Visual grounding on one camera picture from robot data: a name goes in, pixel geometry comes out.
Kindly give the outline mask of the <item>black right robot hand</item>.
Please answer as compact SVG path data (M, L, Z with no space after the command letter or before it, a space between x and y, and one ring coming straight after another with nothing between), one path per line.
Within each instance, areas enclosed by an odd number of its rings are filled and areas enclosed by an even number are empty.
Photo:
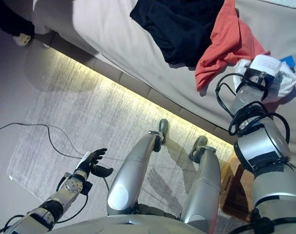
M281 67L281 61L268 56L268 55L257 55L248 67L248 72L251 74L265 73L268 76L275 78L279 73Z

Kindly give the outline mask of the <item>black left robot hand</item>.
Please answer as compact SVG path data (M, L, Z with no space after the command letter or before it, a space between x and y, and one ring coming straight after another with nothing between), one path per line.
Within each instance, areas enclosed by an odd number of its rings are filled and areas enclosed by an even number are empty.
M99 161L102 159L102 156L105 155L106 151L106 148L102 148L85 155L76 167L75 171L84 171L87 176L89 176L89 174L91 173L101 178L106 178L110 176L114 171L113 168L105 168L98 165Z

